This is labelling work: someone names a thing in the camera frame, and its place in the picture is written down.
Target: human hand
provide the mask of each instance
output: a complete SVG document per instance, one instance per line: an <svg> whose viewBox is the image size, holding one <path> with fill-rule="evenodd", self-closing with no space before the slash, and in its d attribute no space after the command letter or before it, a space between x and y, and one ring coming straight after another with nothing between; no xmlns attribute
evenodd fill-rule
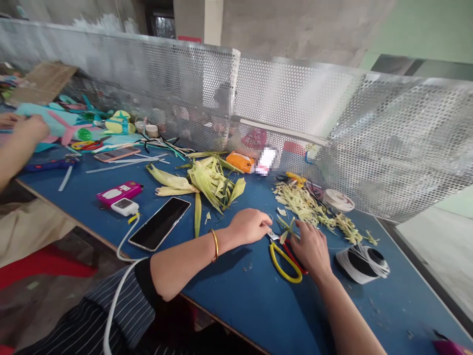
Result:
<svg viewBox="0 0 473 355"><path fill-rule="evenodd" d="M38 144L46 139L50 133L49 126L44 122L41 115L33 115L30 118L19 116L13 129L13 135L20 137L26 142Z"/></svg>
<svg viewBox="0 0 473 355"><path fill-rule="evenodd" d="M301 240L291 236L291 246L297 258L309 271L315 283L320 285L333 276L329 249L325 235L309 223L296 221Z"/></svg>
<svg viewBox="0 0 473 355"><path fill-rule="evenodd" d="M236 248L263 238L271 230L270 225L272 221L266 213L255 209L245 209L235 214L230 225L225 229L226 234L236 242Z"/></svg>
<svg viewBox="0 0 473 355"><path fill-rule="evenodd" d="M16 122L21 119L21 116L12 112L5 112L0 114L0 127L3 129L11 129Z"/></svg>

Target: perforated metal panel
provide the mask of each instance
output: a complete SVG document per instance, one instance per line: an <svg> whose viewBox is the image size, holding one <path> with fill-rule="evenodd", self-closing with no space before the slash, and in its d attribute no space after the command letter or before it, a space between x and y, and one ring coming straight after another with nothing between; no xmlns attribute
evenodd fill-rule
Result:
<svg viewBox="0 0 473 355"><path fill-rule="evenodd" d="M66 91L102 109L147 116L200 150L276 146L282 171L351 196L358 209L402 222L473 183L473 83L375 74L233 49L0 19L0 59L32 69L80 67ZM236 115L328 137L311 144Z"/></svg>

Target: gold bangle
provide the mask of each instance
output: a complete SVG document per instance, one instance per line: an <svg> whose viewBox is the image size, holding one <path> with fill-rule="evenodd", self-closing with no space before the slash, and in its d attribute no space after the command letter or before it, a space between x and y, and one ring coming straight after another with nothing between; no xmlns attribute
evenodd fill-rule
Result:
<svg viewBox="0 0 473 355"><path fill-rule="evenodd" d="M215 259L212 260L212 262L215 262L215 261L217 261L217 259L218 259L218 242L217 242L217 235L215 234L215 231L214 231L213 229L210 229L208 232L209 232L209 233L212 232L212 234L213 234L213 239L214 239L214 241L215 241Z"/></svg>

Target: phone screen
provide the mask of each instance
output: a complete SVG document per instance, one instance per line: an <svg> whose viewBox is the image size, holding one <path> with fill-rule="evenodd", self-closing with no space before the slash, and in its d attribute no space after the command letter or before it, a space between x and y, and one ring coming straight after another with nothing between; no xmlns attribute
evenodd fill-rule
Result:
<svg viewBox="0 0 473 355"><path fill-rule="evenodd" d="M112 159L116 158L128 153L131 153L133 151L137 151L139 148L136 148L134 146L126 147L126 148L121 148L121 149L116 149L116 150L111 150L110 152L107 153L100 153L95 155L97 159L102 159L102 160L107 160L107 159Z"/></svg>
<svg viewBox="0 0 473 355"><path fill-rule="evenodd" d="M172 197L135 234L129 242L155 251L190 206L190 202Z"/></svg>

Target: beige pants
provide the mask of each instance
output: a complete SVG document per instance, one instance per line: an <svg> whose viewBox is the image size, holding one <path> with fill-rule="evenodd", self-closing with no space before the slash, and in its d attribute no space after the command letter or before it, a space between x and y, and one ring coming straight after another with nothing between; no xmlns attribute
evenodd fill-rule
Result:
<svg viewBox="0 0 473 355"><path fill-rule="evenodd" d="M0 206L0 267L61 239L74 227L41 200Z"/></svg>

